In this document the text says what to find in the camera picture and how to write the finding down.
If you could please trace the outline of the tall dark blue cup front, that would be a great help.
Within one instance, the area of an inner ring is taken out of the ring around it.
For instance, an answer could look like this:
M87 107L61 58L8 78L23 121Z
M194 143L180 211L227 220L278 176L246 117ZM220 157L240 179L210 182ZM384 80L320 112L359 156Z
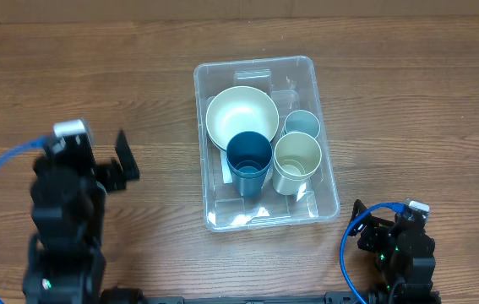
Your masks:
M253 160L244 160L237 163L234 170L243 178L254 178L262 173L263 167Z

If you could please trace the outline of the tall dark blue cup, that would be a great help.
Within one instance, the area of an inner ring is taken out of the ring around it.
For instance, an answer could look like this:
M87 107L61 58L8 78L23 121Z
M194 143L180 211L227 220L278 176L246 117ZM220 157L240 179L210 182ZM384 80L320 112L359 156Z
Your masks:
M246 131L230 140L226 162L232 184L240 196L252 198L261 194L272 159L272 145L261 133Z
M263 167L253 160L244 160L237 163L234 170L243 178L254 178L262 173Z

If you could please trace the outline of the small grey cup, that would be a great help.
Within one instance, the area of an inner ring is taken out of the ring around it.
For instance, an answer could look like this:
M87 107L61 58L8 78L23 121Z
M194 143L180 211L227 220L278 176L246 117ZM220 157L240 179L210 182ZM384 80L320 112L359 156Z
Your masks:
M320 134L321 125L318 118L310 111L295 110L285 119L281 135L284 136L292 132L306 133L313 138Z

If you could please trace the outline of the cream bowl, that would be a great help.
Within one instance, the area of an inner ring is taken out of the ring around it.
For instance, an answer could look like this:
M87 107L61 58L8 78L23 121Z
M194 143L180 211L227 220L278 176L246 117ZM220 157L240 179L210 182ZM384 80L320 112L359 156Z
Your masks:
M222 151L235 135L246 131L260 133L272 141L279 124L280 115L273 99L250 86L221 91L209 103L205 114L210 140Z

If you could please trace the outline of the tall cream cup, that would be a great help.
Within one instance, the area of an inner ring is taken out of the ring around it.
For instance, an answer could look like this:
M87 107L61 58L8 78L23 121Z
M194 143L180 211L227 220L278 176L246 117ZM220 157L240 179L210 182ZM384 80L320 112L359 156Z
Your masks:
M297 193L319 168L322 150L318 141L306 134L292 132L275 145L273 187L281 195Z

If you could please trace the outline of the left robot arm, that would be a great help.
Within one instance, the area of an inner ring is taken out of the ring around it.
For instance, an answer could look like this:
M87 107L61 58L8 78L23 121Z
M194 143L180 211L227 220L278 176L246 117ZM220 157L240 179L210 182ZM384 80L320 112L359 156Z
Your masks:
M101 252L106 197L139 179L124 132L116 157L97 164L87 133L45 138L30 188L28 268L22 291L28 303L97 303L106 260Z

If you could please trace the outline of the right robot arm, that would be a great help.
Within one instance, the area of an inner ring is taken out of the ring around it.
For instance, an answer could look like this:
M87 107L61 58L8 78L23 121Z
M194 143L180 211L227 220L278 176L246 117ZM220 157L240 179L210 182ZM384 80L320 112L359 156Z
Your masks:
M340 270L358 303L441 302L433 290L435 241L426 234L430 207L408 198L403 203L353 205L350 223L340 242ZM345 249L349 236L359 236L359 249L375 254L375 268L382 283L361 293L346 270Z

